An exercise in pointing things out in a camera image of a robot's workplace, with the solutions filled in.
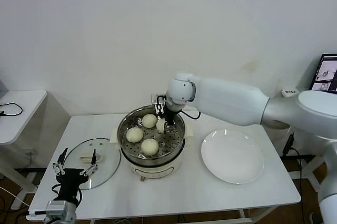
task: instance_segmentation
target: floor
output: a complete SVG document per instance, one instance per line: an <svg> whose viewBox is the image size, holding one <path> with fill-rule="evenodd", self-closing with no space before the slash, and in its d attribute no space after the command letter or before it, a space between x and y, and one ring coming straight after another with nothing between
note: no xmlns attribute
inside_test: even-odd
<svg viewBox="0 0 337 224"><path fill-rule="evenodd" d="M296 161L288 160L284 161L284 165L288 171L295 171L299 169L299 166ZM315 175L319 182L321 182L326 175L326 166L323 164L318 169L315 170ZM34 183L38 184L43 176L43 172L39 172ZM295 185L299 188L299 180L295 181ZM9 190L10 192L17 194L19 192L19 187L11 182L9 179L4 178L0 180L0 186ZM312 211L320 212L319 205L317 201L317 194L312 189L307 179L302 181L302 190L303 190L303 203L304 203L304 216L305 222L309 223L309 213ZM0 212L2 209L8 211L10 205L13 202L13 197L6 193L3 190L0 190L0 196L3 197L5 202L2 202L0 199ZM26 203L30 203L33 199L33 195L28 195L24 200ZM0 224L15 224L16 217L27 211L27 208L23 208L17 212L2 212L0 214ZM198 221L210 221L210 220L223 220L223 219L232 219L239 218L238 211L226 211L226 212L210 212L210 213L198 213L191 215L180 215L180 216L157 216L157 217L145 217L143 220L141 218L131 218L130 221L133 224L172 224L172 223L185 223L186 222L198 222ZM25 219L24 216L20 216L18 219L18 224L30 223ZM89 224L89 221L77 221L79 224ZM111 224L111 220L100 220L99 223L109 223ZM294 204L290 206L281 206L274 210L271 214L267 215L258 224L298 224L302 223L302 215L301 215L301 205Z"/></svg>

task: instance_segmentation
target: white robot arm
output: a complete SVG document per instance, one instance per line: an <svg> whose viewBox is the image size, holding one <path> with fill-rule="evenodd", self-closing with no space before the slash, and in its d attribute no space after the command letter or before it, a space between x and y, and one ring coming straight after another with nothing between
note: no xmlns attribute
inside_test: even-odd
<svg viewBox="0 0 337 224"><path fill-rule="evenodd" d="M270 99L261 90L241 83L177 74L166 93L164 112L178 113L188 104L201 113L246 126L295 128L296 139L312 154L323 155L328 175L319 202L325 224L337 219L337 95L304 91L291 98Z"/></svg>

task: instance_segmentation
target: metal steamer tray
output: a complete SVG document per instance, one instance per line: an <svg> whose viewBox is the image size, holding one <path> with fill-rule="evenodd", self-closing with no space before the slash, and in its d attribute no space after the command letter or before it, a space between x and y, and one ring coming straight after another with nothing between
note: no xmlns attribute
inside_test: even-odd
<svg viewBox="0 0 337 224"><path fill-rule="evenodd" d="M142 118L147 114L156 115L155 108L149 105L129 113L118 127L117 138L122 153L129 161L141 167L160 167L174 160L184 148L185 123L177 114L174 117L174 126L160 134L156 126L148 129L142 125ZM141 141L130 143L126 139L126 132L135 126L143 130L144 136ZM142 142L149 138L156 140L159 144L156 155L150 157L143 155L141 150Z"/></svg>

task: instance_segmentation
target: white table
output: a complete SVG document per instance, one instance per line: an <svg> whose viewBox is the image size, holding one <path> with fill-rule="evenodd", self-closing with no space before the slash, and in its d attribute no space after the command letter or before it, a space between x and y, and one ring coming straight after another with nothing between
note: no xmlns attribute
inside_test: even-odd
<svg viewBox="0 0 337 224"><path fill-rule="evenodd" d="M0 145L8 145L16 141L46 96L47 92L44 90L0 92L0 104L17 103L23 109L22 114L18 116L0 116ZM0 110L5 111L6 114L16 114L20 111L15 105L0 106ZM1 156L0 173L22 188L17 195L20 199L23 200L27 193L36 191L36 186L32 184L36 173L32 172L25 178ZM15 199L11 209L16 210L20 206L21 202Z"/></svg>
<svg viewBox="0 0 337 224"><path fill-rule="evenodd" d="M52 160L35 194L30 212L44 210L47 202L55 198L51 187L57 184L51 163L65 148L72 149L81 142L97 137L110 138L125 114L74 116L55 150ZM78 220L176 215L268 207L256 211L254 216L235 223L253 223L279 205L300 201L300 195L283 166L264 129L259 125L241 127L202 115L193 121L194 138L188 139L181 167L168 177L140 181L122 158L116 173L104 184L83 191L83 201L77 209ZM200 149L203 139L216 129L237 130L253 137L261 147L265 166L261 176L249 184L226 183L212 175L203 163ZM28 217L41 221L44 216Z"/></svg>

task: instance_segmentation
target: computer screen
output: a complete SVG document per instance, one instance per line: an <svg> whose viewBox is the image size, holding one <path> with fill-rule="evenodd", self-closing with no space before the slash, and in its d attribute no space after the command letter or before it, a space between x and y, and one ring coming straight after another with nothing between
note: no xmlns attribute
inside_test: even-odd
<svg viewBox="0 0 337 224"><path fill-rule="evenodd" d="M337 54L323 54L310 90L337 94Z"/></svg>

